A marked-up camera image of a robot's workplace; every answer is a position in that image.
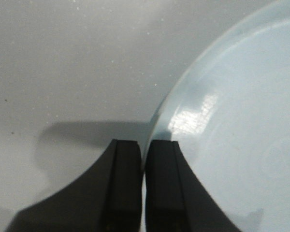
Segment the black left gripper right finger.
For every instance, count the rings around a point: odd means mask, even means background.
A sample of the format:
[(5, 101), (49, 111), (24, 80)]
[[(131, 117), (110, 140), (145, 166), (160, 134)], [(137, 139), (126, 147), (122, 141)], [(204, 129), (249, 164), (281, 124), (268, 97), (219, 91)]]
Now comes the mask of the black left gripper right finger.
[(145, 182), (148, 232), (239, 231), (195, 176), (178, 142), (151, 142)]

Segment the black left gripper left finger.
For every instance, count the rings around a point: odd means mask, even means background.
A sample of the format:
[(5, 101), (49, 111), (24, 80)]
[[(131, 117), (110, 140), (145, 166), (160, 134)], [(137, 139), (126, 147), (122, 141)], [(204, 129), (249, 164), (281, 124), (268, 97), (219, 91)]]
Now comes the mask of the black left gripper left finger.
[(18, 212), (9, 232), (137, 232), (142, 213), (136, 141), (113, 140), (68, 186)]

